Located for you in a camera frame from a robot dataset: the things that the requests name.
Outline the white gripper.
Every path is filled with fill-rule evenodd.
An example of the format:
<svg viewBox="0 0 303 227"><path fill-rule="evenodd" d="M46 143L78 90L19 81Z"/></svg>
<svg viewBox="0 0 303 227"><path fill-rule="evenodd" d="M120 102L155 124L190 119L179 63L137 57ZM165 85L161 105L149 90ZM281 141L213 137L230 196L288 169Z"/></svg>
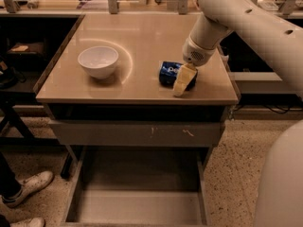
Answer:
<svg viewBox="0 0 303 227"><path fill-rule="evenodd" d="M187 62L183 64L178 73L176 80L173 84L173 95L181 96L188 85L197 76L197 69L195 66L205 65L212 55L214 49L204 49L198 46L188 37L183 45L183 60Z"/></svg>

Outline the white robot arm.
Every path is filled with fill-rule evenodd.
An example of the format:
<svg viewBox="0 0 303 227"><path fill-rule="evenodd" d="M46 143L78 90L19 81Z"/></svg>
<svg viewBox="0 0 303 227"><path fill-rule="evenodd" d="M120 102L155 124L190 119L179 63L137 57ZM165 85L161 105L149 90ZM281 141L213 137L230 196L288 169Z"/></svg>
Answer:
<svg viewBox="0 0 303 227"><path fill-rule="evenodd" d="M181 96L229 32L236 32L298 96L303 94L303 30L253 0L198 0L201 15L183 46L186 62L173 92ZM254 227L303 227L303 121L269 149L261 172Z"/></svg>

